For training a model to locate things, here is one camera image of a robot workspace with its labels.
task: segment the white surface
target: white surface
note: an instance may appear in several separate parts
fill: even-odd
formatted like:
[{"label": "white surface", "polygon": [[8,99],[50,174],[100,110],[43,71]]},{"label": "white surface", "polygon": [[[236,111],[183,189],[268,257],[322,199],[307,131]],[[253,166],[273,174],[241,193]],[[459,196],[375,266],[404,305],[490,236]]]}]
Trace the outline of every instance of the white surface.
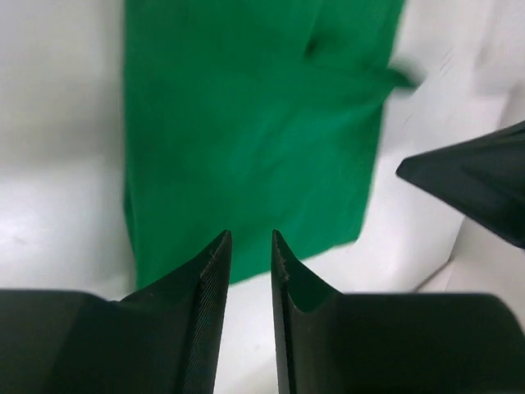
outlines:
[{"label": "white surface", "polygon": [[[133,264],[121,211],[121,2],[17,0],[0,12],[0,286],[118,298]],[[495,129],[476,96],[493,0],[408,2],[397,60],[427,79],[394,97],[358,244],[309,264],[344,291],[406,291],[449,257],[461,216],[395,178],[402,158]],[[233,286],[216,393],[276,392],[268,275]]]}]

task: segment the wrinkled fabric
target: wrinkled fabric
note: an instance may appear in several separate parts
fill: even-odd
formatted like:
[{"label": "wrinkled fabric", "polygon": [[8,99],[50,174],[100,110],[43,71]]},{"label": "wrinkled fabric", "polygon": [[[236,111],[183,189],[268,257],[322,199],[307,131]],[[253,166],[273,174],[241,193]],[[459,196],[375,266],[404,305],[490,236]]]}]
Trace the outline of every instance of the wrinkled fabric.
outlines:
[{"label": "wrinkled fabric", "polygon": [[137,285],[232,231],[231,281],[358,238],[403,1],[127,0],[125,211]]}]

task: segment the green towel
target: green towel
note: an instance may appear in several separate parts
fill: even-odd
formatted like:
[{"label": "green towel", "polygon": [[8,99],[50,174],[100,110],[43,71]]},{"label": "green towel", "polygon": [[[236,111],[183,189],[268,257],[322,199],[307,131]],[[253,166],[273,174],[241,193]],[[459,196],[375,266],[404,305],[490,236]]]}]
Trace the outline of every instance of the green towel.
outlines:
[{"label": "green towel", "polygon": [[125,211],[145,286],[221,230],[231,281],[363,224],[402,0],[126,0]]}]

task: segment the black object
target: black object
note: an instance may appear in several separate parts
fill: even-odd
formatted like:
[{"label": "black object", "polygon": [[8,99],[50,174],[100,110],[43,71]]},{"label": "black object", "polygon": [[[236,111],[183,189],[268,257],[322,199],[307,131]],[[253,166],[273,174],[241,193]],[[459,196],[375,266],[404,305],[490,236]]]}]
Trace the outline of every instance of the black object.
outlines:
[{"label": "black object", "polygon": [[525,249],[525,121],[406,158],[397,175]]},{"label": "black object", "polygon": [[0,291],[1,393],[211,393],[231,234],[120,302]]},{"label": "black object", "polygon": [[492,295],[346,295],[272,242],[280,394],[525,390],[525,339]]}]

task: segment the green cloth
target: green cloth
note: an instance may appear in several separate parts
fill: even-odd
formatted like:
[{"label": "green cloth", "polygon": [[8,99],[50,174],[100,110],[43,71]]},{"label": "green cloth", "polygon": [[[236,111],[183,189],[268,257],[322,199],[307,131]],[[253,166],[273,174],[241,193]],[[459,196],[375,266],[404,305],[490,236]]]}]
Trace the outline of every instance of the green cloth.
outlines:
[{"label": "green cloth", "polygon": [[357,239],[402,0],[127,0],[125,211],[145,286],[220,231],[231,281]]}]

